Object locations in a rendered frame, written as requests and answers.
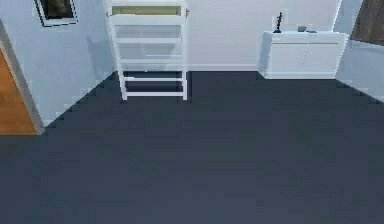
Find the framed dark picture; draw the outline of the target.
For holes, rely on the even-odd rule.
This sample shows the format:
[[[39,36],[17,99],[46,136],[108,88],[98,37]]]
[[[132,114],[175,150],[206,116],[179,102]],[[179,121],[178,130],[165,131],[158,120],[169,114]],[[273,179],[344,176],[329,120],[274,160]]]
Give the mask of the framed dark picture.
[[[43,27],[57,27],[78,22],[74,0],[34,0]]]

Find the black figurine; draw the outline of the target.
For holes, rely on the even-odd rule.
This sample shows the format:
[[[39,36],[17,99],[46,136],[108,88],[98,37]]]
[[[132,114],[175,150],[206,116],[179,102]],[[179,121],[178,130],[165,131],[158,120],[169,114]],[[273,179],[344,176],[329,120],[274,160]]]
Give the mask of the black figurine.
[[[273,31],[273,33],[281,33],[280,26],[281,26],[282,17],[283,17],[283,13],[280,12],[279,16],[277,17],[276,29]]]

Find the orange wooden door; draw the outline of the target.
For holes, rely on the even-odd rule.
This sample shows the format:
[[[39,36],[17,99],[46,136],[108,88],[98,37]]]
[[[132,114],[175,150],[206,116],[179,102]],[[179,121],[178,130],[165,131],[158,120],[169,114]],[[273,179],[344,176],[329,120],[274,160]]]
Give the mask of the orange wooden door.
[[[0,51],[0,135],[35,135],[36,130]]]

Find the white low cabinet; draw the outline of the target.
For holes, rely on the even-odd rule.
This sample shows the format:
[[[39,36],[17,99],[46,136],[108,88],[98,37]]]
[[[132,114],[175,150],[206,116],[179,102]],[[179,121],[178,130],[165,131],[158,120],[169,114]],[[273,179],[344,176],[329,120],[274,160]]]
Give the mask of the white low cabinet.
[[[265,31],[258,72],[265,79],[334,79],[348,35]]]

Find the brown wooden door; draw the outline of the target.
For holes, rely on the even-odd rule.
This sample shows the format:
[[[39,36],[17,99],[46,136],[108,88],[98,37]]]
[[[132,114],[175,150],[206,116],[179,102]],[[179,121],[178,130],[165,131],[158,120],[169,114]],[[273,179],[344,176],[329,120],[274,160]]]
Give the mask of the brown wooden door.
[[[351,40],[384,46],[384,0],[363,0]]]

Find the white stepladder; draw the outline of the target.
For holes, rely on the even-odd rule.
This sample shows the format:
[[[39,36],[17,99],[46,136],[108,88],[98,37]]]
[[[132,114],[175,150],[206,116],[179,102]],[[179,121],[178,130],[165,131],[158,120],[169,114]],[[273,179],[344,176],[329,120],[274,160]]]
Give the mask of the white stepladder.
[[[188,98],[186,0],[105,0],[121,98]],[[175,89],[130,91],[130,82],[173,82]]]

